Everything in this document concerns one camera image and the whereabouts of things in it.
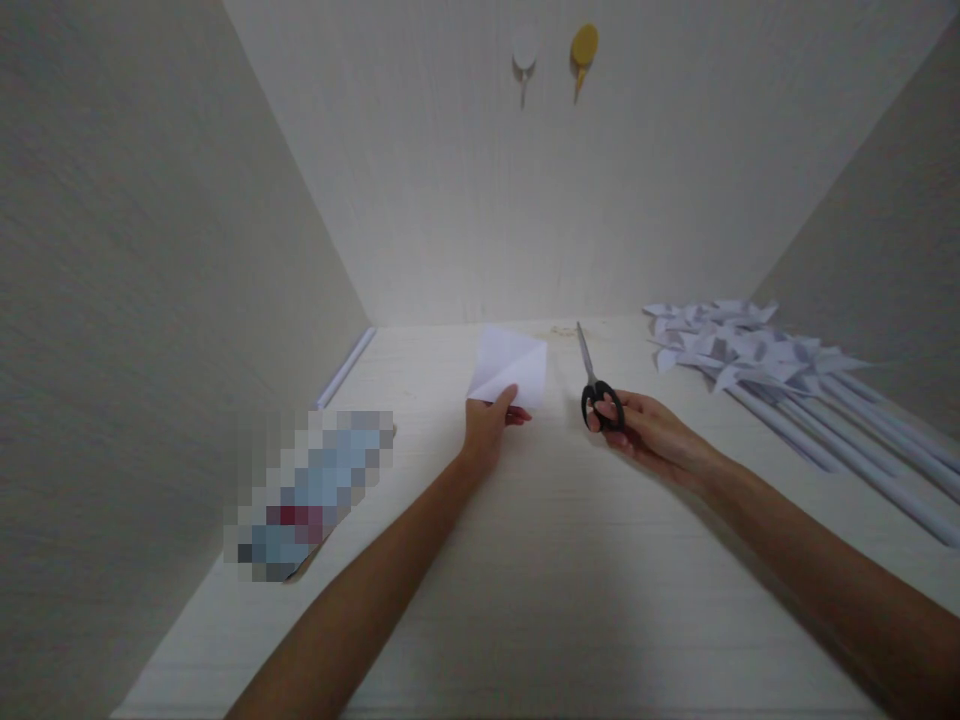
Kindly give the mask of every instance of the white table surface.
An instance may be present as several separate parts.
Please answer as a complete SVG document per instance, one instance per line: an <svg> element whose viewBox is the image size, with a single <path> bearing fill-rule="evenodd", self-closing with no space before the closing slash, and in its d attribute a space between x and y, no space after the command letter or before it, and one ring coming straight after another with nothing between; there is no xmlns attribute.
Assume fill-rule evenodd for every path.
<svg viewBox="0 0 960 720"><path fill-rule="evenodd" d="M653 395L848 542L960 612L960 555L852 474L817 472L699 373L658 375L646 318L584 323L597 374ZM443 549L348 717L883 717L709 513L635 470L580 417L573 320L545 403ZM481 326L388 328L331 409L392 410L394 465L294 585L215 565L116 718L221 717L323 587L453 457ZM960 508L904 478L960 524Z"/></svg>

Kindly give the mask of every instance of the finger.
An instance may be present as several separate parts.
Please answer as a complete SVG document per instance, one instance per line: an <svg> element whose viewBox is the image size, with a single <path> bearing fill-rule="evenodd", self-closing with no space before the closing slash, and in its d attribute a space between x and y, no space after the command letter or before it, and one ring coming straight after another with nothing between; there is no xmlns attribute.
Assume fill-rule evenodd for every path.
<svg viewBox="0 0 960 720"><path fill-rule="evenodd" d="M596 413L587 413L587 430L600 432L600 418L596 416Z"/></svg>
<svg viewBox="0 0 960 720"><path fill-rule="evenodd" d="M617 432L616 430L604 430L603 436L606 438L607 443L610 445L624 446L629 445L630 440L622 432Z"/></svg>
<svg viewBox="0 0 960 720"><path fill-rule="evenodd" d="M507 408L507 412L510 413L511 415L516 415L517 417L521 417L524 420L533 420L533 415L531 415L522 407L519 407L517 405L511 405L509 408Z"/></svg>
<svg viewBox="0 0 960 720"><path fill-rule="evenodd" d="M596 405L596 410L604 417L610 418L611 420L616 421L617 418L617 406L609 402L598 402ZM650 420L645 417L642 413L637 412L631 407L623 408L623 422L628 428L633 428L638 433L643 433L644 430L650 428Z"/></svg>
<svg viewBox="0 0 960 720"><path fill-rule="evenodd" d="M497 401L493 404L493 407L497 409L497 412L506 415L507 408L510 407L510 403L513 402L513 399L517 396L519 388L517 384L508 385L507 388L500 393L500 397L497 398Z"/></svg>
<svg viewBox="0 0 960 720"><path fill-rule="evenodd" d="M605 439L607 441L607 447L609 447L611 450L616 450L618 453L622 453L623 455L626 455L630 459L633 459L634 458L633 445L631 445L628 442L624 442L624 443L618 442L616 435L619 435L619 434L620 433L609 433L609 434L604 433L604 435L606 436Z"/></svg>

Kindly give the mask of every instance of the white paper stick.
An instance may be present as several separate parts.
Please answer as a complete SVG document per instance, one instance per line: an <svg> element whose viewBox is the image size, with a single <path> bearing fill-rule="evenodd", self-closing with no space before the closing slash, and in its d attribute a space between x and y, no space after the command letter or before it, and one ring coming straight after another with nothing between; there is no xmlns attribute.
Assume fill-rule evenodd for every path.
<svg viewBox="0 0 960 720"><path fill-rule="evenodd" d="M814 417L796 400L793 400L789 397L783 397L780 400L778 407L802 426L806 427L807 430L809 430L810 433L817 438L817 440L821 441L824 445L830 448L834 455L837 455L841 460L849 465L851 469L856 470L860 475L866 476L879 473L884 477L890 477L886 471L870 462L870 460L864 456L863 453L859 452L857 448L840 437L840 435L838 435L832 428L820 422L820 420Z"/></svg>
<svg viewBox="0 0 960 720"><path fill-rule="evenodd" d="M893 425L897 430L902 432L908 438L913 440L917 445L922 447L928 453L933 455L937 460L942 462L948 468L952 469L954 472L960 473L960 458L955 454L947 450L943 445L938 443L932 437L925 435L920 432L917 428L913 427L908 422L901 420L896 415L893 415L889 410L884 408L882 405L875 405L874 411L880 415L884 420L886 420L890 425Z"/></svg>
<svg viewBox="0 0 960 720"><path fill-rule="evenodd" d="M862 381L857 380L857 378L845 370L839 370L838 372L833 373L833 375L849 389L853 390L857 395L868 402L877 403L887 401L883 395L878 393L869 385L865 385Z"/></svg>
<svg viewBox="0 0 960 720"><path fill-rule="evenodd" d="M751 395L742 387L738 386L727 388L727 392L778 435L790 438L790 441L794 445L801 448L806 455L813 458L814 462L827 472L835 473L840 471L840 463L833 455L828 453L822 446L814 442L809 435L800 430L784 415L767 405L763 400L755 395Z"/></svg>
<svg viewBox="0 0 960 720"><path fill-rule="evenodd" d="M880 415L874 412L872 405L861 400L838 380L828 376L824 377L821 382L823 388L828 393L854 412L887 442L909 458L911 462L915 463L917 467L940 486L941 490L957 502L960 502L960 475L957 475L957 473L933 457L933 455L900 432L896 427L886 422Z"/></svg>
<svg viewBox="0 0 960 720"><path fill-rule="evenodd" d="M837 435L842 437L845 442L856 448L860 454L867 458L867 460L872 462L891 477L896 477L903 472L903 467L900 465L900 463L894 460L894 458L890 457L890 455L888 455L887 452L879 445L876 445L869 440L864 441L862 438L851 433L845 427L837 423L836 419L832 417L824 407L818 405L815 401L803 398L797 399L797 402L800 404L800 407L813 415L817 420L826 425Z"/></svg>
<svg viewBox="0 0 960 720"><path fill-rule="evenodd" d="M834 373L834 376L844 385L847 386L849 390L853 390L857 395L859 395L864 400L874 403L876 407L874 410L879 413L879 415L887 421L890 425L893 425L897 430L902 432L908 438L913 440L917 445L922 447L928 453L933 455L937 460L942 462L947 467L951 468L955 472L960 473L960 457L957 457L957 454L951 452L943 445L938 443L929 435L921 432L915 428L910 423L901 420L896 415L891 413L883 404L889 404L890 401L885 398L883 395L878 393L873 388L864 385L860 380L853 377L846 372L837 372Z"/></svg>
<svg viewBox="0 0 960 720"><path fill-rule="evenodd" d="M330 384L327 385L322 393L320 393L320 398L317 400L317 407L319 409L322 410L325 408L330 400L333 399L337 389L343 384L343 381L347 379L350 369L357 362L360 354L367 348L367 345L370 344L370 341L373 340L373 336L376 334L376 332L376 328L367 328L363 335L360 336L360 339L357 340L357 344L353 346L353 350L350 351L350 354L343 362L343 365L341 365L340 369L337 370L337 374L333 376L333 380L331 380Z"/></svg>
<svg viewBox="0 0 960 720"><path fill-rule="evenodd" d="M808 409L791 398L784 398L780 407L804 417L817 437L822 439L844 462L857 471L877 492L896 505L914 522L949 547L960 547L960 528L950 524L942 515L920 500L909 490L900 487L893 478L869 462L857 449L835 433L833 428L820 423Z"/></svg>

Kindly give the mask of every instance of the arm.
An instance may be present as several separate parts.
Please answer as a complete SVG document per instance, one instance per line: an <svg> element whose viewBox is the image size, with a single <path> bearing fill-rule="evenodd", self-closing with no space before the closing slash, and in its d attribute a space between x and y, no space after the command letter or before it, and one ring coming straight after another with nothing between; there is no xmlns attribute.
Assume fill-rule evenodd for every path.
<svg viewBox="0 0 960 720"><path fill-rule="evenodd" d="M228 720L335 718L377 659L474 491L496 466L505 425L530 415L467 401L463 449L307 608L234 703Z"/></svg>
<svg viewBox="0 0 960 720"><path fill-rule="evenodd" d="M607 443L698 495L908 718L960 716L960 619L862 555L652 398L618 390ZM610 403L596 412L615 418ZM599 430L595 418L590 429Z"/></svg>

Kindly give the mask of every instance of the paper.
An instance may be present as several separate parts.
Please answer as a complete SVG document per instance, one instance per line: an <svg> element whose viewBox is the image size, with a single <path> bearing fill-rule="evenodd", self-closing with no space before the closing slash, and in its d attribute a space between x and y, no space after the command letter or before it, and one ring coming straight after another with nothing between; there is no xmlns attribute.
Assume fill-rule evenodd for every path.
<svg viewBox="0 0 960 720"><path fill-rule="evenodd" d="M546 376L546 342L488 325L480 335L467 397L494 402L504 389L516 383L519 390L513 404L538 408L543 404Z"/></svg>

